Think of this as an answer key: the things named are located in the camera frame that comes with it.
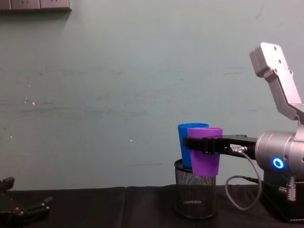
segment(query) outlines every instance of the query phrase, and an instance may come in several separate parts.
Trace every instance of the black tablecloth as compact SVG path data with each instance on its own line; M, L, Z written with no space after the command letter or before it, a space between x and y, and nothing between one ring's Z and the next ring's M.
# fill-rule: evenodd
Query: black tablecloth
M249 205L257 193L252 185L230 186L233 198ZM29 228L299 228L273 217L262 203L240 211L217 186L218 215L207 221L177 217L172 211L174 185L84 190L13 191L19 202L30 204L53 196L49 218Z

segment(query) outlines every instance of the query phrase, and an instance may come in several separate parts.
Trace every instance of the painted wall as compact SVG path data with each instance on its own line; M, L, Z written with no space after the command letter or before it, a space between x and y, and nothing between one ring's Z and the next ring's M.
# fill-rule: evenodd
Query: painted wall
M175 182L177 125L295 130L249 51L282 46L303 96L304 1L71 0L0 16L0 173L16 189ZM217 179L254 176L222 156Z

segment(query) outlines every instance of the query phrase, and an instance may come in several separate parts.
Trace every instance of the black wire mesh cup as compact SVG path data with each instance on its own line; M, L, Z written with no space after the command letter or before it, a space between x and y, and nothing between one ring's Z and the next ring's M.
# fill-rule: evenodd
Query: black wire mesh cup
M176 178L176 200L174 211L189 219L209 219L218 212L216 201L216 177L192 174L184 168L182 160L174 163Z

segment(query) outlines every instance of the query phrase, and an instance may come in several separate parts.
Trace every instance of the electrical outlet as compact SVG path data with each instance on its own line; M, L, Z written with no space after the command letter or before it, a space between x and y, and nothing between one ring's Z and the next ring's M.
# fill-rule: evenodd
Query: electrical outlet
M38 10L40 9L39 0L11 0L12 10Z
M42 9L70 9L69 0L40 0L40 6Z
M0 10L10 10L10 0L0 0Z

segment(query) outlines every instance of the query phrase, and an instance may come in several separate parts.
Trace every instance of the metal bracket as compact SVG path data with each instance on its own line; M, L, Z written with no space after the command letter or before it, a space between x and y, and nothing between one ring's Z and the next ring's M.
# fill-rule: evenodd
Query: metal bracket
M304 104L293 80L293 72L288 68L283 51L279 45L261 43L250 52L250 59L258 77L269 83L278 111L291 120L298 120L298 132L294 138L304 142Z

